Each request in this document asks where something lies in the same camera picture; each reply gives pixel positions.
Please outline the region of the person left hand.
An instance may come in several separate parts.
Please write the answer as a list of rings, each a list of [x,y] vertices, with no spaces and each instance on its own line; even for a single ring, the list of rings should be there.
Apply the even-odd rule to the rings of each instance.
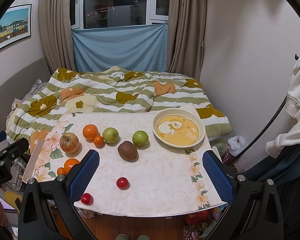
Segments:
[[[6,213],[4,211],[4,208],[0,202],[0,226],[2,227],[8,227],[8,218],[6,216]]]

